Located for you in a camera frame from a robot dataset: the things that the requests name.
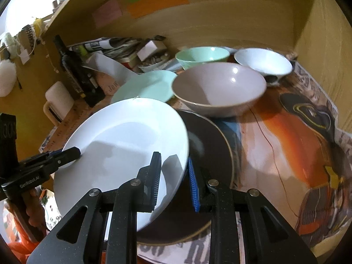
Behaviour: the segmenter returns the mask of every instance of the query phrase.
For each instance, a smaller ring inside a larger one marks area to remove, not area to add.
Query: pink sticky note
[[[101,28],[122,16],[119,2],[109,0],[92,13],[96,28]]]

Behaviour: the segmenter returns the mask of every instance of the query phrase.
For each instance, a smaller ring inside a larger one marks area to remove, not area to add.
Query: bowl rim
[[[246,47],[246,48],[240,48],[238,51],[236,51],[236,52],[233,54],[233,58],[234,58],[235,61],[238,62],[240,65],[243,65],[243,66],[245,66],[245,67],[251,68],[249,65],[244,65],[244,64],[240,63],[240,61],[238,61],[237,58],[236,58],[237,53],[239,53],[239,52],[241,52],[241,51],[245,51],[245,50],[261,50],[261,51],[265,51],[265,52],[272,52],[272,53],[274,53],[274,54],[276,54],[276,55],[279,55],[279,56],[283,57],[284,59],[286,59],[286,60],[288,61],[288,63],[291,65],[291,70],[290,70],[290,71],[286,71],[285,73],[271,73],[271,72],[269,73],[269,72],[264,72],[264,71],[256,70],[256,71],[258,71],[259,73],[264,73],[264,74],[266,74],[266,75],[283,76],[283,75],[288,75],[288,74],[290,74],[290,73],[293,71],[293,66],[292,66],[291,62],[287,59],[287,57],[285,57],[284,55],[282,55],[282,54],[280,54],[280,53],[278,53],[278,52],[276,52],[276,51],[273,51],[273,50],[271,50],[271,49],[261,48],[261,47]]]
[[[213,47],[213,48],[219,48],[219,49],[222,49],[222,50],[224,50],[224,51],[227,51],[228,52],[228,55],[227,56],[225,56],[225,57],[222,57],[222,58],[218,58],[218,59],[214,59],[214,60],[198,60],[198,61],[194,61],[194,60],[184,60],[184,59],[180,59],[180,58],[178,58],[177,56],[178,56],[178,54],[179,53],[182,53],[182,52],[186,52],[186,51],[188,51],[188,50],[192,50],[192,49],[198,49],[198,48],[212,48],[213,46],[202,46],[202,47],[190,47],[190,48],[186,48],[186,49],[184,49],[184,50],[182,50],[182,51],[179,51],[177,54],[175,54],[175,58],[178,60],[178,61],[183,61],[183,62],[190,62],[190,63],[194,63],[194,62],[196,62],[196,63],[198,63],[198,62],[216,62],[216,61],[219,61],[220,59],[224,59],[224,58],[229,58],[229,56],[231,55],[231,53],[227,50],[227,49],[225,49],[225,48],[223,48],[223,47]]]
[[[177,77],[173,80],[172,84],[171,84],[171,90],[172,92],[174,93],[174,95],[180,99],[182,102],[185,102],[186,105],[187,103],[190,103],[190,104],[193,104],[193,105],[197,105],[197,106],[201,106],[201,107],[208,107],[208,108],[228,108],[228,107],[234,107],[234,106],[240,106],[240,105],[243,105],[243,104],[246,104],[246,103],[250,103],[252,101],[255,101],[259,98],[261,98],[263,96],[263,94],[265,93],[266,89],[267,89],[267,84],[266,84],[266,81],[265,81],[265,78],[260,74],[260,72],[252,69],[252,68],[249,68],[247,66],[244,66],[244,65],[241,65],[241,64],[235,64],[233,62],[212,62],[211,64],[233,64],[233,65],[236,65],[236,66],[239,66],[239,67],[243,67],[245,69],[250,69],[254,72],[256,72],[258,74],[258,76],[261,77],[262,81],[263,81],[263,84],[264,84],[264,90],[255,98],[252,98],[250,100],[247,100],[247,101],[244,101],[244,102],[241,102],[241,103],[235,103],[235,104],[230,104],[230,105],[211,105],[211,104],[202,104],[202,103],[196,103],[196,102],[191,102],[191,101],[188,101],[186,99],[183,99],[181,98],[180,96],[178,96],[175,91],[174,91],[174,82],[175,80],[182,74],[184,74],[187,70],[191,70],[191,69],[195,69],[195,68],[198,68],[200,66],[209,66],[209,64],[202,64],[202,65],[199,65],[199,66],[196,66],[194,68],[189,68],[189,69],[186,69],[185,71],[183,71],[182,73],[180,73],[179,75],[177,75]]]

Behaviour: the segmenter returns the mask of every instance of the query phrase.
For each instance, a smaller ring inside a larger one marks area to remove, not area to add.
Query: mint green plate
[[[176,76],[172,71],[155,70],[133,77],[117,90],[110,104],[135,97],[166,102],[174,95],[171,84]]]

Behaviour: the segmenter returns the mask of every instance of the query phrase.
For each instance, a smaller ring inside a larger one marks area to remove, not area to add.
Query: small box
[[[166,46],[162,41],[149,41],[147,44],[142,47],[142,49],[137,52],[137,56],[141,61],[144,61],[151,55],[161,52],[162,50],[165,50]]]

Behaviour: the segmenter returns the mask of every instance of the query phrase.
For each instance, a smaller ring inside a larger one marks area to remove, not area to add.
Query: dark brown plate
[[[213,178],[230,186],[234,176],[232,152],[220,129],[196,113],[177,110],[189,138],[189,155],[206,167]],[[137,241],[145,245],[171,245],[184,242],[210,225],[211,215],[195,213],[188,174],[166,209],[147,227],[137,232]]]

